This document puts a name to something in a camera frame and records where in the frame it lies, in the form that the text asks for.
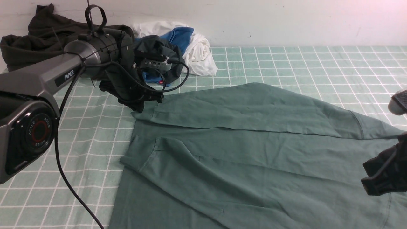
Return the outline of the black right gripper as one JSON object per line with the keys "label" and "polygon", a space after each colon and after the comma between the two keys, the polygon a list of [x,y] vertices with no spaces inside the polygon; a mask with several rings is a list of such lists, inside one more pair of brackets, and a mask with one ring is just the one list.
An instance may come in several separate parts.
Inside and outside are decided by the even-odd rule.
{"label": "black right gripper", "polygon": [[407,135],[398,136],[398,143],[363,163],[367,174],[361,179],[370,196],[407,191]]}

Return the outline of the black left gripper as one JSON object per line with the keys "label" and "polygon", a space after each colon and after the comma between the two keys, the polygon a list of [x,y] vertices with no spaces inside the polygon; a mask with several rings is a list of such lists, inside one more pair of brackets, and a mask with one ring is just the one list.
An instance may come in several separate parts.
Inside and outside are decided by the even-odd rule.
{"label": "black left gripper", "polygon": [[118,57],[111,59],[105,69],[108,80],[101,82],[100,90],[137,113],[143,112],[147,101],[162,103],[164,94],[148,86],[137,67],[132,37],[122,30],[105,30],[105,34],[115,39],[112,47],[118,51]]}

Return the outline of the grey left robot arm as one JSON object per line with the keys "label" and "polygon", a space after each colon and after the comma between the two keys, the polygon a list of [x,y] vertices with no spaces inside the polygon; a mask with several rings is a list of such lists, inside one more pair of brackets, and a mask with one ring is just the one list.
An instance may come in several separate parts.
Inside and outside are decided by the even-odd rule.
{"label": "grey left robot arm", "polygon": [[133,111],[146,101],[161,103],[163,91],[149,87],[124,31],[99,29],[68,43],[64,53],[1,75],[0,182],[4,184],[51,146],[61,110],[54,98],[83,73],[105,73],[99,89]]}

